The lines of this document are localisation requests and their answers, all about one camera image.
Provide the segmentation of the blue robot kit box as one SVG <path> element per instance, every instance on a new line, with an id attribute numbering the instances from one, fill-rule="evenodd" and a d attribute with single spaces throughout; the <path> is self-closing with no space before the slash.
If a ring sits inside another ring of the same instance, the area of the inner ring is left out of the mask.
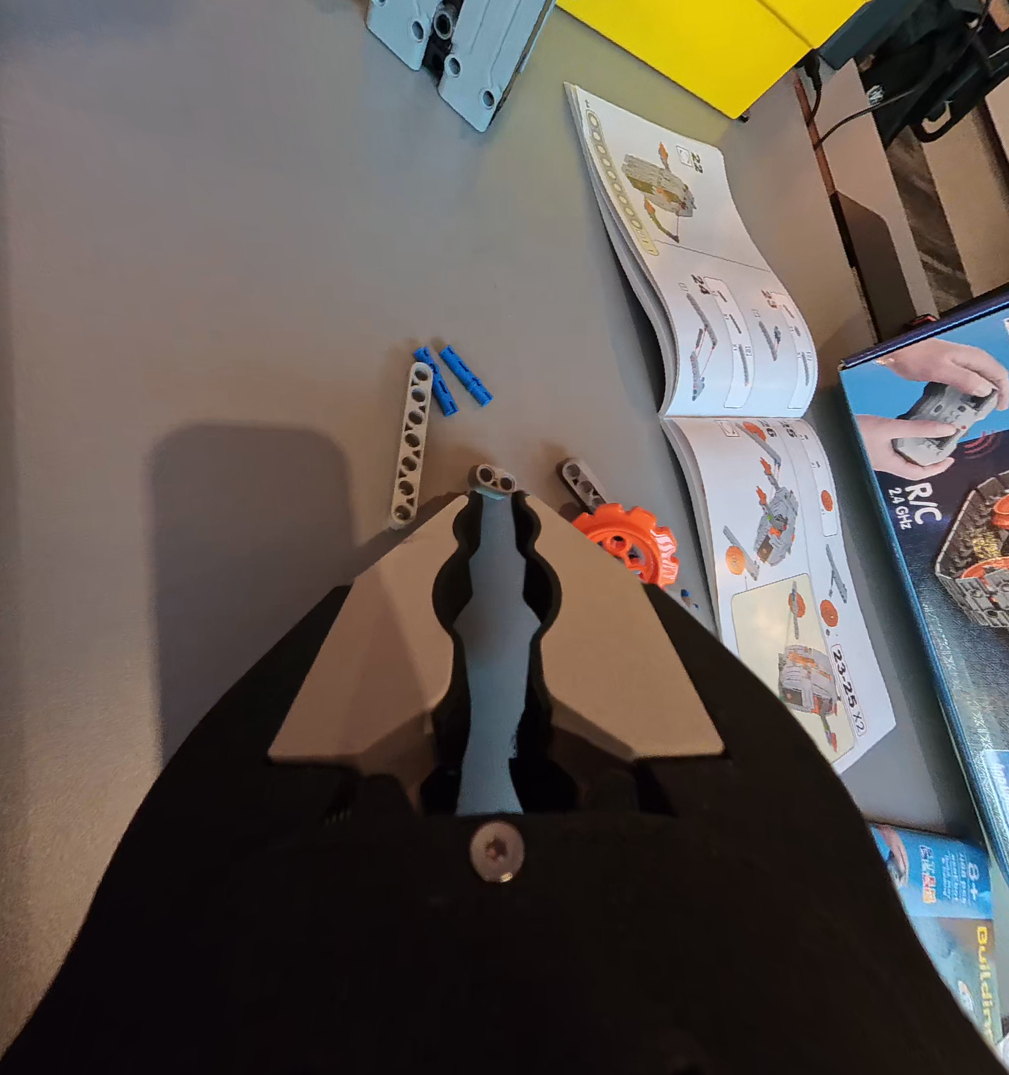
<path id="1" fill-rule="evenodd" d="M 840 368 L 945 722 L 1009 889 L 1009 288 Z"/>

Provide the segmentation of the light grey holed beam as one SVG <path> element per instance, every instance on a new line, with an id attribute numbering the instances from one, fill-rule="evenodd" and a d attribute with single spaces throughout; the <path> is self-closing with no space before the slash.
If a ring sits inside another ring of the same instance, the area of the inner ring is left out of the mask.
<path id="1" fill-rule="evenodd" d="M 409 526 L 417 516 L 419 487 L 426 464 L 426 443 L 431 416 L 432 369 L 421 360 L 410 366 L 404 397 L 394 487 L 390 501 L 390 529 Z"/>

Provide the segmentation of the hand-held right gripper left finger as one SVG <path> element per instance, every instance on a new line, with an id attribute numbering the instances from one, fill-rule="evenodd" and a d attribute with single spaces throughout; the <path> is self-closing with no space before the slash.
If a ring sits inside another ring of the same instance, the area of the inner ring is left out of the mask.
<path id="1" fill-rule="evenodd" d="M 457 812 L 471 697 L 456 622 L 481 532 L 481 496 L 458 496 L 355 578 L 269 748 L 273 762 L 394 776 L 424 813 Z"/>

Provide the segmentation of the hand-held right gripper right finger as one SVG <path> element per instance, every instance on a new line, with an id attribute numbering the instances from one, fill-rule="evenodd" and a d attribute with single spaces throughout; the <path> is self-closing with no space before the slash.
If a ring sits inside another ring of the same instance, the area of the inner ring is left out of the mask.
<path id="1" fill-rule="evenodd" d="M 537 620 L 511 786 L 527 814 L 669 814 L 653 763 L 717 758 L 720 733 L 646 585 L 545 505 L 511 498 Z"/>

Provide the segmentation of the grey beam assembly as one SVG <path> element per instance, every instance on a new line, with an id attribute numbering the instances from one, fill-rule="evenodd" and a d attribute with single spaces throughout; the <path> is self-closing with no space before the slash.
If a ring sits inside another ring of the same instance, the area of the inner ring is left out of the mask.
<path id="1" fill-rule="evenodd" d="M 573 497 L 578 501 L 578 505 L 581 506 L 582 512 L 578 515 L 592 513 L 595 508 L 605 503 L 619 503 L 610 501 L 609 497 L 605 494 L 605 491 L 602 489 L 602 485 L 599 483 L 599 479 L 592 475 L 592 472 L 586 464 L 583 464 L 581 459 L 566 458 L 558 465 L 558 474 L 560 479 L 567 487 L 570 493 L 573 494 Z M 693 594 L 691 594 L 683 587 L 679 586 L 678 579 L 676 579 L 676 582 L 667 589 L 661 590 L 666 594 L 669 594 L 671 598 L 673 598 L 676 603 L 679 603 L 682 607 L 684 607 L 684 610 L 690 611 L 693 614 L 698 613 L 700 605 L 695 601 Z"/>

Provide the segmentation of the yellow plastic bin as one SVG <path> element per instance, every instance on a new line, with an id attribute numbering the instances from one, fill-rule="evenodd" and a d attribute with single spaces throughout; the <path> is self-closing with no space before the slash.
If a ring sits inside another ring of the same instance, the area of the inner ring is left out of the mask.
<path id="1" fill-rule="evenodd" d="M 558 8 L 730 118 L 862 1 L 559 1 Z"/>

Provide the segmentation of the blue instruction booklet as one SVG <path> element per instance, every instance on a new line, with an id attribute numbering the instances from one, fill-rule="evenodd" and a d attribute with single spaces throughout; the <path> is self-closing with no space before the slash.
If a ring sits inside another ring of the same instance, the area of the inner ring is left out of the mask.
<path id="1" fill-rule="evenodd" d="M 903 826 L 870 825 L 870 831 L 917 938 L 1009 1071 L 988 852 L 966 840 Z"/>

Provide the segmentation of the grey robot model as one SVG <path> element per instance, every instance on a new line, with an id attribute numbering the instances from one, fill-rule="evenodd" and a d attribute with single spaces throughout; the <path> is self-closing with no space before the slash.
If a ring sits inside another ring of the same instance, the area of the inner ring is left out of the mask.
<path id="1" fill-rule="evenodd" d="M 554 1 L 371 1 L 366 26 L 439 98 L 485 132 L 524 71 Z"/>

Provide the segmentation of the dark grey flat device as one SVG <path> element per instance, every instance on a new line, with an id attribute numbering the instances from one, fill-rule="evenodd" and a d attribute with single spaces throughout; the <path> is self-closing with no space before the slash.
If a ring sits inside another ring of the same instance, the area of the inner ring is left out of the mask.
<path id="1" fill-rule="evenodd" d="M 857 59 L 884 25 L 883 4 L 880 1 L 864 3 L 821 46 L 815 47 L 821 62 L 837 71 L 848 61 Z"/>

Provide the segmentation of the open instruction booklet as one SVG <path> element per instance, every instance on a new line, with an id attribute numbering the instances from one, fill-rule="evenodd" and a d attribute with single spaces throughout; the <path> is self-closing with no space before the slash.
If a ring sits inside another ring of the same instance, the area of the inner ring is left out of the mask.
<path id="1" fill-rule="evenodd" d="M 713 624 L 839 774 L 896 726 L 849 571 L 832 464 L 805 420 L 809 327 L 711 145 L 565 84 L 606 233 L 655 330 Z"/>

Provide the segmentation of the black backpack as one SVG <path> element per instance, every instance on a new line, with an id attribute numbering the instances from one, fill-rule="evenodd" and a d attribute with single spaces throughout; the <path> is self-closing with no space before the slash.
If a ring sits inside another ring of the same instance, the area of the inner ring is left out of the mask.
<path id="1" fill-rule="evenodd" d="M 1009 2 L 918 2 L 869 55 L 863 88 L 880 90 L 875 128 L 938 141 L 1009 78 Z"/>

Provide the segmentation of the blue axle pin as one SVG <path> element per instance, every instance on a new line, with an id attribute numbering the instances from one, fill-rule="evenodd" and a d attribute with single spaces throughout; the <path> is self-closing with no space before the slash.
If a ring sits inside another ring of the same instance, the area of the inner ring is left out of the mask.
<path id="1" fill-rule="evenodd" d="M 455 401 L 455 396 L 447 383 L 445 382 L 439 363 L 433 356 L 432 352 L 426 347 L 418 347 L 413 352 L 413 357 L 418 362 L 424 363 L 429 369 L 431 369 L 431 391 L 433 399 L 436 401 L 442 415 L 445 417 L 452 417 L 458 413 L 458 405 Z"/>
<path id="2" fill-rule="evenodd" d="M 439 358 L 475 402 L 485 407 L 493 401 L 494 396 L 489 392 L 482 381 L 473 373 L 465 360 L 455 352 L 451 345 L 445 345 L 439 349 Z"/>

